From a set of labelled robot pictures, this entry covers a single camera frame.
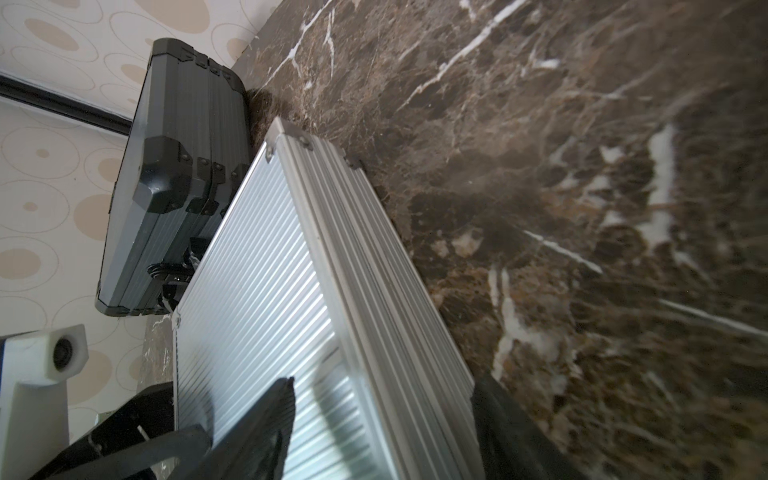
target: black bag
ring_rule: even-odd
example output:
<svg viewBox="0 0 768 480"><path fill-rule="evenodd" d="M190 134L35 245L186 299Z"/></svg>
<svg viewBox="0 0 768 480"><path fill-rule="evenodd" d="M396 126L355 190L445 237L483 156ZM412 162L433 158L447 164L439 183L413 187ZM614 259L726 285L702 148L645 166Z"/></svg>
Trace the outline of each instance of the black bag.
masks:
<svg viewBox="0 0 768 480"><path fill-rule="evenodd" d="M167 313L253 158L243 82L174 38L152 46L115 182L96 308Z"/></svg>

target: brown marble floor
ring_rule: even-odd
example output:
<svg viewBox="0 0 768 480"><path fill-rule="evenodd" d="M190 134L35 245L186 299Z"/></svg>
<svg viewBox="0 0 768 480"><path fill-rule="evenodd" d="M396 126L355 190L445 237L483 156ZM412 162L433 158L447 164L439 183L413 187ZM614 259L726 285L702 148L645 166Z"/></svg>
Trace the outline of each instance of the brown marble floor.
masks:
<svg viewBox="0 0 768 480"><path fill-rule="evenodd" d="M234 70L358 156L475 374L593 478L768 478L768 2L283 0Z"/></svg>

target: beige oval pattern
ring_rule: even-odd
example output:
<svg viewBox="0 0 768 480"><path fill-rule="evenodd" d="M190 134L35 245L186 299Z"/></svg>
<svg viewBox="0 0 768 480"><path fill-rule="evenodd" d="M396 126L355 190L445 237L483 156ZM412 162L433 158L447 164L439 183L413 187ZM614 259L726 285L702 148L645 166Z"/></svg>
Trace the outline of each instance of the beige oval pattern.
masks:
<svg viewBox="0 0 768 480"><path fill-rule="evenodd" d="M70 90L93 90L90 75L61 57L38 48L14 47L11 56L32 74Z"/></svg>
<svg viewBox="0 0 768 480"><path fill-rule="evenodd" d="M74 225L86 237L103 242L109 222L109 195L91 195L74 208Z"/></svg>
<svg viewBox="0 0 768 480"><path fill-rule="evenodd" d="M0 296L0 336L45 328L48 319L43 307L23 296Z"/></svg>
<svg viewBox="0 0 768 480"><path fill-rule="evenodd" d="M243 54L243 51L248 47L248 42L243 40L242 38L230 38L230 40L227 42L227 53L230 54L230 57L237 61L238 58Z"/></svg>
<svg viewBox="0 0 768 480"><path fill-rule="evenodd" d="M118 180L118 174L120 173L120 159L105 158L98 165L98 173L101 175L101 178L114 184Z"/></svg>
<svg viewBox="0 0 768 480"><path fill-rule="evenodd" d="M152 52L152 41L158 38L175 37L170 30L160 25L155 20L133 12L117 12L109 18L109 26L114 36L136 55L144 60L149 60Z"/></svg>
<svg viewBox="0 0 768 480"><path fill-rule="evenodd" d="M31 252L21 253L23 262L31 265L20 264L19 250ZM46 242L30 237L0 238L0 271L7 275L0 275L0 291L24 292L36 288L49 281L57 268L58 256Z"/></svg>
<svg viewBox="0 0 768 480"><path fill-rule="evenodd" d="M10 4L2 8L2 17L22 37L51 53L85 62L98 58L96 47L85 35L45 10Z"/></svg>
<svg viewBox="0 0 768 480"><path fill-rule="evenodd" d="M136 381L139 380L139 371L141 370L141 350L144 347L139 345L123 355L118 362L118 367L114 371L114 377L118 385L131 392L136 391Z"/></svg>
<svg viewBox="0 0 768 480"><path fill-rule="evenodd" d="M118 329L120 320L102 315L94 306L93 296L81 296L65 303L53 317L53 327L63 328L82 323L88 345L106 340Z"/></svg>
<svg viewBox="0 0 768 480"><path fill-rule="evenodd" d="M234 23L223 23L216 25L216 28L210 32L210 42L214 45L214 51L219 55L221 62L231 67L254 35L247 28Z"/></svg>
<svg viewBox="0 0 768 480"><path fill-rule="evenodd" d="M145 60L122 53L110 53L104 56L104 64L115 77L129 85L139 88L144 83L147 74Z"/></svg>
<svg viewBox="0 0 768 480"><path fill-rule="evenodd" d="M0 185L0 225L19 233L53 230L69 216L64 194L35 180Z"/></svg>
<svg viewBox="0 0 768 480"><path fill-rule="evenodd" d="M66 51L77 51L80 45L66 31L39 18L27 18L24 26L47 44Z"/></svg>
<svg viewBox="0 0 768 480"><path fill-rule="evenodd" d="M38 254L25 248L0 252L0 276L6 280L22 280L40 271Z"/></svg>
<svg viewBox="0 0 768 480"><path fill-rule="evenodd" d="M112 377L112 361L98 350L88 350L82 372L67 380L67 404L77 405L94 398Z"/></svg>
<svg viewBox="0 0 768 480"><path fill-rule="evenodd" d="M135 0L155 20L184 33L203 33L210 25L205 0Z"/></svg>
<svg viewBox="0 0 768 480"><path fill-rule="evenodd" d="M117 148L100 148L91 152L84 162L85 176L93 185L112 192L114 182L118 179L123 151Z"/></svg>
<svg viewBox="0 0 768 480"><path fill-rule="evenodd" d="M31 0L47 12L77 23L101 22L104 11L98 0Z"/></svg>
<svg viewBox="0 0 768 480"><path fill-rule="evenodd" d="M24 127L3 138L0 151L16 170L31 177L63 178L80 164L80 153L64 135L49 128ZM40 151L55 152L40 155Z"/></svg>
<svg viewBox="0 0 768 480"><path fill-rule="evenodd" d="M121 65L120 70L125 74L126 77L130 78L135 84L137 85L144 84L144 77L147 76L146 68L138 67L137 65L127 63L127 64Z"/></svg>

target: black corner protector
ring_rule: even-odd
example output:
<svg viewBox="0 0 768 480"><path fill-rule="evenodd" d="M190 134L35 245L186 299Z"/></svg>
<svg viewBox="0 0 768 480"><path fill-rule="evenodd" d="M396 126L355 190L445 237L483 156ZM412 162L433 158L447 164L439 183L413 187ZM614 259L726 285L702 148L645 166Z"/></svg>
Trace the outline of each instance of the black corner protector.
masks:
<svg viewBox="0 0 768 480"><path fill-rule="evenodd" d="M126 316L131 313L131 311L124 306L107 306L104 302L98 299L98 296L96 296L94 304L96 310L106 316Z"/></svg>
<svg viewBox="0 0 768 480"><path fill-rule="evenodd" d="M158 38L152 44L152 56L171 55L178 61L195 59L195 50L177 38Z"/></svg>
<svg viewBox="0 0 768 480"><path fill-rule="evenodd" d="M210 239L200 237L190 237L190 252L197 258L202 259L203 255L208 251L210 246Z"/></svg>
<svg viewBox="0 0 768 480"><path fill-rule="evenodd" d="M243 179L245 178L246 174L248 173L248 165L245 164L238 164L234 170L232 170L232 173L230 174L230 179L232 180L232 190L230 191L230 204L232 203L232 200L235 198L235 194L240 189L240 184L243 183Z"/></svg>
<svg viewBox="0 0 768 480"><path fill-rule="evenodd" d="M232 90L235 90L237 93L243 95L243 99L246 99L246 92L245 92L245 86L243 85L243 81L240 80L240 77L238 77L235 72L231 71L227 67L222 67L221 76L227 80L227 83L230 84L230 88L232 88Z"/></svg>
<svg viewBox="0 0 768 480"><path fill-rule="evenodd" d="M165 214L187 201L192 181L192 157L169 137L144 140L144 158L134 201L151 214Z"/></svg>
<svg viewBox="0 0 768 480"><path fill-rule="evenodd" d="M214 162L214 169L211 176L211 182L221 185L227 181L227 168L222 164Z"/></svg>
<svg viewBox="0 0 768 480"><path fill-rule="evenodd" d="M346 164L349 165L349 168L353 170L357 170L358 168L362 169L362 161L360 161L358 157L347 155L344 157L344 160L346 160Z"/></svg>
<svg viewBox="0 0 768 480"><path fill-rule="evenodd" d="M208 68L208 56L198 51L194 52L194 62L198 67Z"/></svg>
<svg viewBox="0 0 768 480"><path fill-rule="evenodd" d="M212 58L208 58L208 70L214 75L221 75L221 65L216 63Z"/></svg>
<svg viewBox="0 0 768 480"><path fill-rule="evenodd" d="M205 204L205 207L203 207L203 211L200 212L200 215L206 215L210 216L216 213L216 210L219 208L219 202L215 200L208 200L208 203Z"/></svg>
<svg viewBox="0 0 768 480"><path fill-rule="evenodd" d="M211 172L210 160L208 160L207 158L198 157L197 169L195 172L195 174L197 175L197 178L201 179L202 181L208 182L210 181L210 172Z"/></svg>
<svg viewBox="0 0 768 480"><path fill-rule="evenodd" d="M191 214L199 214L205 208L205 199L193 198L190 200L190 204L187 205L187 212Z"/></svg>

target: black baseboard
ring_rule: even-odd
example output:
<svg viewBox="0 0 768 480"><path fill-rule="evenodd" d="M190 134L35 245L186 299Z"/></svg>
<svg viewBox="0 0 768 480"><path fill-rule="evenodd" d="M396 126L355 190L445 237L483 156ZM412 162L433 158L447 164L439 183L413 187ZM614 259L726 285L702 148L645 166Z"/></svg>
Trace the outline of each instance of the black baseboard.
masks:
<svg viewBox="0 0 768 480"><path fill-rule="evenodd" d="M131 121L126 118L2 74L0 74L0 96L118 134L128 135L131 130Z"/></svg>

